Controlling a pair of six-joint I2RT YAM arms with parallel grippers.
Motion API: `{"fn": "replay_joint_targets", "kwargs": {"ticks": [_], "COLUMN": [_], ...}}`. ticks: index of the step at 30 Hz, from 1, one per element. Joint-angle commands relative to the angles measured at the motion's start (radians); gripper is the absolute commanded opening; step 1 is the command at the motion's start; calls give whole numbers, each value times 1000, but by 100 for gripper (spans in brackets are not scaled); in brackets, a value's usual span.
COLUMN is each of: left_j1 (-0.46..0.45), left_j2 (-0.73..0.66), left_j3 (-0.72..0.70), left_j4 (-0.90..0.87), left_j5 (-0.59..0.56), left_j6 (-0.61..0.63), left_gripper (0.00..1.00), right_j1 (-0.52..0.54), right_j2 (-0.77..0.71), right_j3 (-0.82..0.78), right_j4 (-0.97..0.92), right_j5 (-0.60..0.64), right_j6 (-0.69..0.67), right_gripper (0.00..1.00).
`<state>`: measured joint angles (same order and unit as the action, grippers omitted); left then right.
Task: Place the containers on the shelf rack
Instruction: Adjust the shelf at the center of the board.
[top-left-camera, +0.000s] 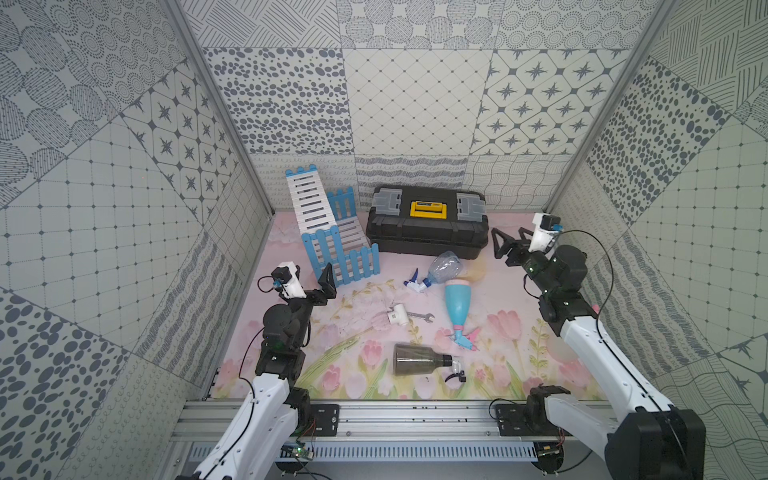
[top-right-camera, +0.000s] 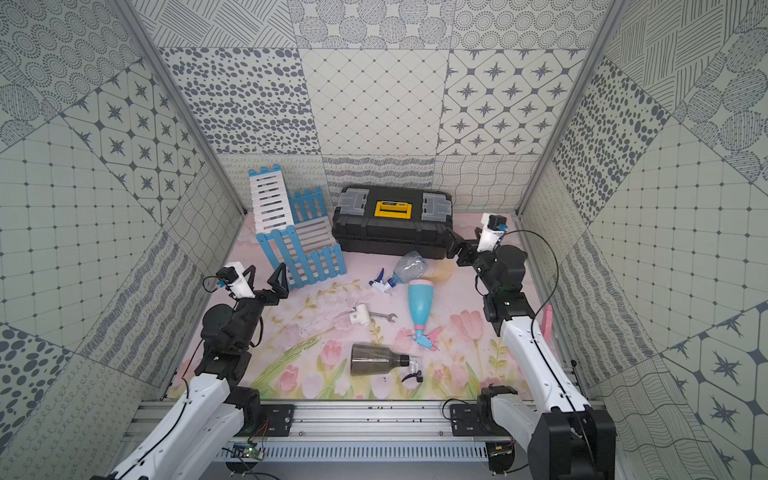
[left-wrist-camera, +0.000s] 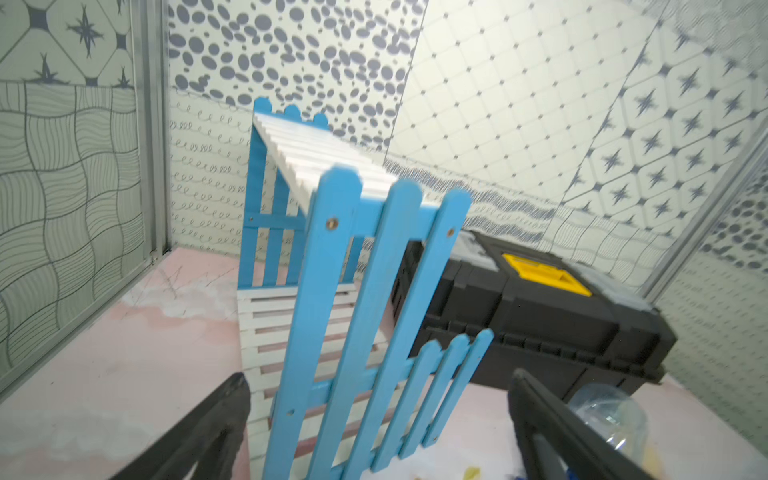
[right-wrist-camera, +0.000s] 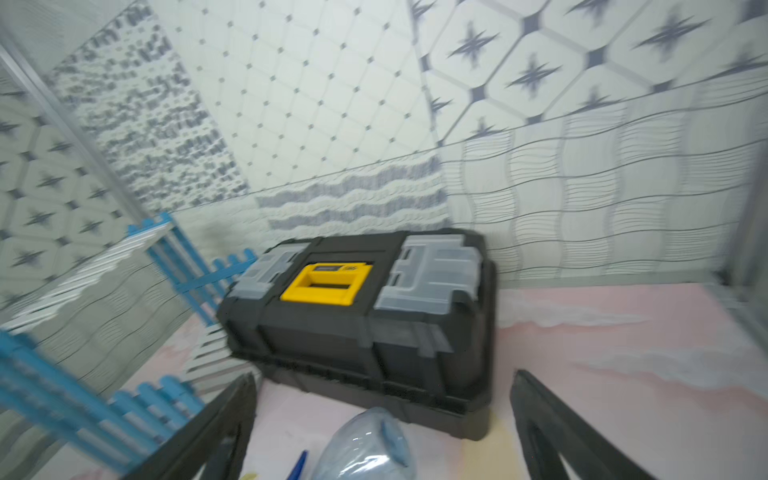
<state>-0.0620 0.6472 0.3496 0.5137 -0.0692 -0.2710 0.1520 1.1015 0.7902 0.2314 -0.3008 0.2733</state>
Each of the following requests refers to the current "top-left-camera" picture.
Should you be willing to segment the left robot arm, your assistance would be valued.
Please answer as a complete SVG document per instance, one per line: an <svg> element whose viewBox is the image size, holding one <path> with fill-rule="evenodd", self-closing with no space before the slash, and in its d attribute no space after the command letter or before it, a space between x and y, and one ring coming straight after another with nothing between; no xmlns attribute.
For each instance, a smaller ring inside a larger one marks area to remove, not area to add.
<svg viewBox="0 0 768 480"><path fill-rule="evenodd" d="M307 431L310 396L296 385L311 338L311 314L337 294L333 266L328 263L319 287L306 290L300 268L283 262L271 273L272 289L282 301L267 309L259 358L245 400L208 456L190 479L263 479L294 433Z"/></svg>

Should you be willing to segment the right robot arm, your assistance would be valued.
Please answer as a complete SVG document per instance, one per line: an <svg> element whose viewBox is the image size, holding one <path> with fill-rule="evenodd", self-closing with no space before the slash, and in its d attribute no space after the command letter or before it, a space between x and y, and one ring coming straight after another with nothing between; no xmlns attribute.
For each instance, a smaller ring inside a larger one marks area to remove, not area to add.
<svg viewBox="0 0 768 480"><path fill-rule="evenodd" d="M605 462L614 479L702 478L703 420L675 406L610 338L580 292L586 255L572 245L556 246L559 234L555 228L520 229L513 237L493 229L493 253L522 267L539 288L542 319L597 381L614 417L602 417L564 388L540 386L528 396L529 423L549 423L573 435Z"/></svg>

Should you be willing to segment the teal pink spray bottle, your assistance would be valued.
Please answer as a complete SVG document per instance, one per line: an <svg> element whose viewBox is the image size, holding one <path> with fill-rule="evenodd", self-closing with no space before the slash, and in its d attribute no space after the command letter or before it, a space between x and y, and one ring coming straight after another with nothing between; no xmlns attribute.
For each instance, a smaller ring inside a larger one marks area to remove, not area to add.
<svg viewBox="0 0 768 480"><path fill-rule="evenodd" d="M445 286L445 305L453 329L453 341L460 347L473 351L480 329L466 330L471 306L470 283L462 279L449 280Z"/></svg>

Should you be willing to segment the dark smoky spray bottle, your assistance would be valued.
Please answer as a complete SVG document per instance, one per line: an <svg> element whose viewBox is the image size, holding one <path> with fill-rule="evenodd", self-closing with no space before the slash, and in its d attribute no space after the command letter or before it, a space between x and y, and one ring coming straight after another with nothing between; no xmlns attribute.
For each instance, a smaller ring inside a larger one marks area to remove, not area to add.
<svg viewBox="0 0 768 480"><path fill-rule="evenodd" d="M436 352L431 347L398 343L393 348L393 374L395 376L417 376L433 373L436 369L450 371L446 381L457 379L467 381L466 373L457 356Z"/></svg>

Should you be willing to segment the clear spray bottle blue nozzle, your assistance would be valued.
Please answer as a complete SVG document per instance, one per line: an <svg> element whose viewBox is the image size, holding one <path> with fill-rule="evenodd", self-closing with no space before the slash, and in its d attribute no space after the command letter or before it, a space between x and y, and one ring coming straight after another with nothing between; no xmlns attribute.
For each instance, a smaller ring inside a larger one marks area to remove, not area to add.
<svg viewBox="0 0 768 480"><path fill-rule="evenodd" d="M419 279L419 270L416 269L411 278L403 282L403 285L420 293L433 285L457 278L463 271L464 265L461 259L454 252L447 251L432 261L423 279Z"/></svg>

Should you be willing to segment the blue white slatted shelf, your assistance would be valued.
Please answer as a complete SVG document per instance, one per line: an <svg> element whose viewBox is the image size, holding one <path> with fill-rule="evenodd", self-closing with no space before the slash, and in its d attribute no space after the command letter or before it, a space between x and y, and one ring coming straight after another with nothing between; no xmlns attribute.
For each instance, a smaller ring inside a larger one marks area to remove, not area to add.
<svg viewBox="0 0 768 480"><path fill-rule="evenodd" d="M315 276L330 266L335 283L345 285L379 274L379 247L365 235L354 189L325 189L315 165L287 170L285 176Z"/></svg>

